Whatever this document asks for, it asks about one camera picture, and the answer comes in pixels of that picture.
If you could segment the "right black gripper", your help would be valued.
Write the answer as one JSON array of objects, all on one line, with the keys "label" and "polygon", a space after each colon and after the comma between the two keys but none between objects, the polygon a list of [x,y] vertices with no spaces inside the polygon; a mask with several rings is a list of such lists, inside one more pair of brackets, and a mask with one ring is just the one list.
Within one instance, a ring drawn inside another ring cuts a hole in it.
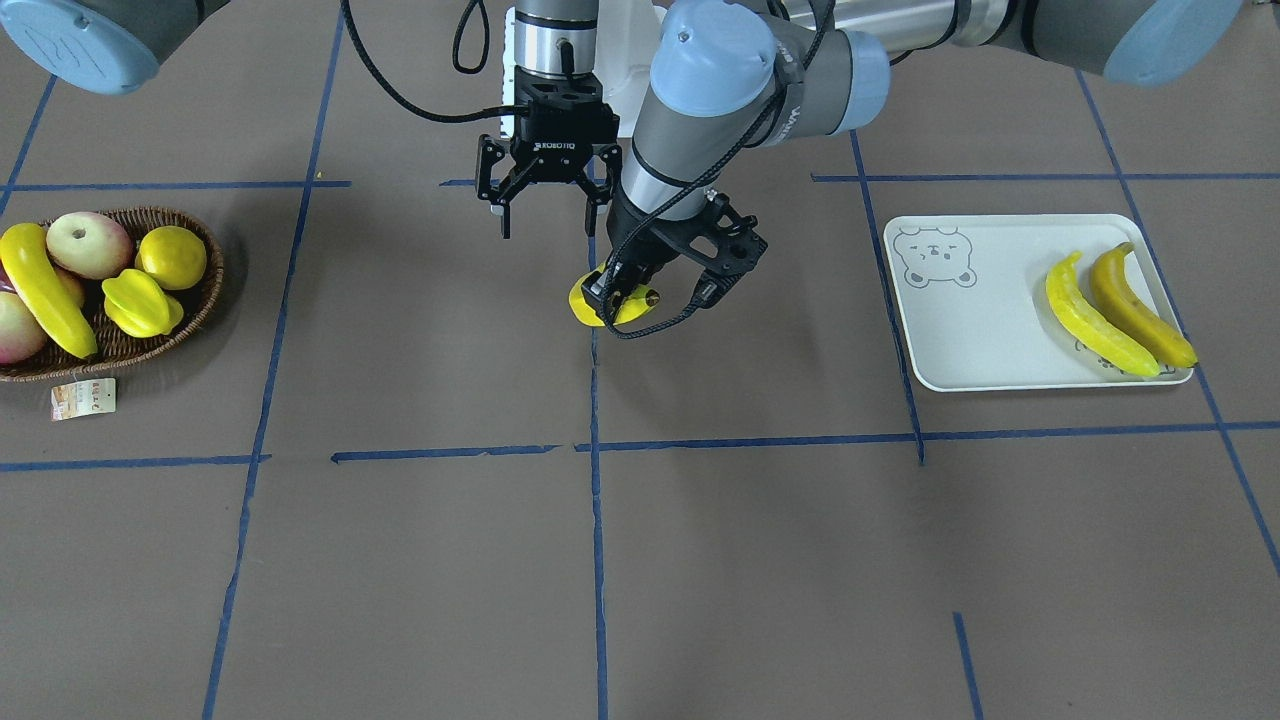
[{"label": "right black gripper", "polygon": [[[577,183],[586,197],[584,233],[596,234],[598,217],[620,187],[623,150],[620,118],[604,101],[596,78],[517,78],[515,99],[525,113],[515,119],[511,142],[480,136],[474,186],[499,218],[500,234],[512,237],[511,204],[531,183]],[[493,179],[503,159],[513,165]],[[604,168],[596,179],[595,164]]]}]

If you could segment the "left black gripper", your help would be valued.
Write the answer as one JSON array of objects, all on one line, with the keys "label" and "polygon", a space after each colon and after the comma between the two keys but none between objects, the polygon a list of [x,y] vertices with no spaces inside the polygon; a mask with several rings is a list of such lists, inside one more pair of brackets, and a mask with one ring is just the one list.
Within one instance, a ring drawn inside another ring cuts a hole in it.
[{"label": "left black gripper", "polygon": [[[605,228],[612,251],[605,263],[580,277],[580,313],[614,313],[613,323],[635,322],[657,306],[657,291],[645,283],[689,249],[691,219],[650,218],[621,188],[614,193]],[[636,287],[626,296],[614,286]]]}]

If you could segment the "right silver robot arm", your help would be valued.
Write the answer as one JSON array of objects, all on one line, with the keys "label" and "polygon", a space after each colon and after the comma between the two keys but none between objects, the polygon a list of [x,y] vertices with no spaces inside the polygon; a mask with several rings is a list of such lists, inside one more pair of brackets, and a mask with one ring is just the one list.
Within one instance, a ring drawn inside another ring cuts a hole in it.
[{"label": "right silver robot arm", "polygon": [[[5,1],[3,29],[29,59],[59,79],[101,95],[134,92],[216,10],[219,1]],[[429,111],[401,94],[375,64],[349,3],[347,35],[378,85],[425,120],[463,124],[509,118],[508,138],[477,141],[474,187],[511,232],[509,208],[532,184],[573,184],[584,192],[585,231],[620,184],[620,117],[595,76],[595,1],[517,1],[512,99],[462,114]]]}]

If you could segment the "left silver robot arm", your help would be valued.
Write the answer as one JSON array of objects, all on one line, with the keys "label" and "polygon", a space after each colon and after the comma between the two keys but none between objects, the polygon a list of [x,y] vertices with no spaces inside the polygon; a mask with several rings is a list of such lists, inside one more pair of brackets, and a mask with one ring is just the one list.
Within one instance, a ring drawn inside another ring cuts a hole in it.
[{"label": "left silver robot arm", "polygon": [[895,64],[948,44],[995,45],[1155,87],[1225,35],[1239,1],[677,1],[660,27],[620,187],[612,250],[570,292],[586,325],[618,331],[658,301],[677,258],[701,266],[685,314],[713,307],[765,241],[716,191],[745,149],[841,135],[873,122]]}]

